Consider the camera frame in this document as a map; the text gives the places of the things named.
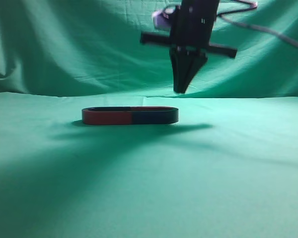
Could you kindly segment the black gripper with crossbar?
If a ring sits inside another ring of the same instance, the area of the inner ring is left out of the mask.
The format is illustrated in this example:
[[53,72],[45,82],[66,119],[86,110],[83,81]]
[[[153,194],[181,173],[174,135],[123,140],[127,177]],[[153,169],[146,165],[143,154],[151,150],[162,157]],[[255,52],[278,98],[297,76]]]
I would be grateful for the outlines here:
[[141,33],[142,44],[171,47],[169,55],[175,93],[185,93],[208,60],[204,52],[179,48],[204,50],[232,59],[236,57],[237,49],[210,43],[219,3],[218,0],[183,0],[181,4],[171,4],[176,6],[176,10],[169,36],[153,32]]

